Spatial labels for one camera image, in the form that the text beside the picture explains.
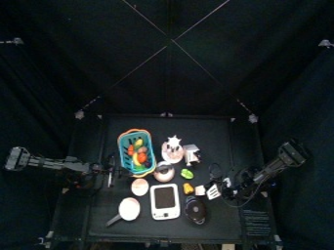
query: white plate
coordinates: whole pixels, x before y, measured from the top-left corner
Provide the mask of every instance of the white plate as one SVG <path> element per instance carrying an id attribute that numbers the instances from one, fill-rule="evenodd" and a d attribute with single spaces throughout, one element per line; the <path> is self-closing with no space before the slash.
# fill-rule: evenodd
<path id="1" fill-rule="evenodd" d="M 132 185 L 130 185 L 130 190 L 132 190 L 132 193 L 136 196 L 143 196 L 148 191 L 148 182 L 147 182 L 147 180 L 143 179 L 143 178 L 134 179 L 133 182 L 132 182 Z"/>

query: orange toy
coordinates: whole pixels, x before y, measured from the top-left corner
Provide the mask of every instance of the orange toy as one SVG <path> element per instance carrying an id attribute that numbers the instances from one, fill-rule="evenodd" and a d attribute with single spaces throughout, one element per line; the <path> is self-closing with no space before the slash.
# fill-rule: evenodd
<path id="1" fill-rule="evenodd" d="M 129 147 L 128 147 L 128 156 L 132 156 L 133 153 L 134 153 L 134 146 L 129 145 Z"/>
<path id="2" fill-rule="evenodd" d="M 139 153 L 139 157 L 137 157 L 139 163 L 143 163 L 147 160 L 147 155 L 144 152 Z"/>

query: metal bar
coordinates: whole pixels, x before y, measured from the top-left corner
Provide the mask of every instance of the metal bar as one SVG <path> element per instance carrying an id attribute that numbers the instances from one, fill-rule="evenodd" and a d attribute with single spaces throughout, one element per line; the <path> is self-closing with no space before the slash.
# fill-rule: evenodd
<path id="1" fill-rule="evenodd" d="M 125 3 L 130 9 L 147 20 L 147 22 L 155 27 L 155 29 L 167 36 L 167 34 L 163 32 L 163 30 L 157 27 L 157 25 L 143 15 L 143 13 L 125 1 L 121 0 L 122 3 Z"/>
<path id="2" fill-rule="evenodd" d="M 185 49 L 181 47 L 181 45 L 175 41 L 171 40 L 173 42 L 173 44 L 177 46 L 177 48 L 184 52 L 184 54 L 191 58 L 191 60 L 195 62 L 195 64 L 201 68 L 201 70 L 204 71 L 204 73 L 208 75 L 208 77 L 212 79 L 212 81 L 217 84 L 217 85 L 224 85 L 215 77 L 213 75 L 209 73 L 209 71 L 203 67 L 203 65 L 195 60 L 195 58 L 192 57 L 192 55 L 185 51 Z M 240 102 L 240 100 L 231 94 L 231 92 L 225 89 L 224 90 L 225 93 L 228 94 L 228 96 L 236 100 L 237 104 L 244 108 L 244 110 L 252 114 L 251 110 L 247 108 L 247 106 Z"/>
<path id="3" fill-rule="evenodd" d="M 118 83 L 121 83 L 129 76 L 130 74 L 167 48 L 167 46 L 161 47 L 129 72 L 125 76 L 122 76 L 108 88 L 105 91 L 108 91 L 109 89 L 112 89 Z M 82 106 L 82 108 L 78 111 L 84 111 L 96 101 L 97 99 L 101 98 L 101 94 L 98 96 L 96 96 L 86 105 Z"/>
<path id="4" fill-rule="evenodd" d="M 224 1 L 173 40 L 179 40 L 228 2 Z"/>

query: white device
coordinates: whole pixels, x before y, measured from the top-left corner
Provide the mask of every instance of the white device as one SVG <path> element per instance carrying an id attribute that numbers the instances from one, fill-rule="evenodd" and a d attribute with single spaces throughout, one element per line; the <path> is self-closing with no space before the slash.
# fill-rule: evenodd
<path id="1" fill-rule="evenodd" d="M 179 192 L 175 184 L 152 186 L 149 196 L 153 220 L 175 219 L 180 216 Z"/>
<path id="2" fill-rule="evenodd" d="M 187 166 L 192 166 L 193 163 L 200 162 L 200 154 L 199 154 L 199 148 L 196 145 L 184 145 L 183 146 L 184 150 L 184 159 Z"/>

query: toy vegetable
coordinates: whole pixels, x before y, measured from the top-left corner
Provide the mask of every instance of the toy vegetable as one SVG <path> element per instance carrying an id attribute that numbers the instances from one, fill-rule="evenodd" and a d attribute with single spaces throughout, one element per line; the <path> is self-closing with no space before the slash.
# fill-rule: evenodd
<path id="1" fill-rule="evenodd" d="M 192 179 L 193 178 L 193 173 L 191 170 L 188 170 L 187 168 L 184 168 L 181 170 L 181 177 L 185 178 L 187 180 L 188 179 Z"/>
<path id="2" fill-rule="evenodd" d="M 183 192 L 184 192 L 184 194 L 193 193 L 193 187 L 192 187 L 192 185 L 189 183 L 183 184 Z"/>

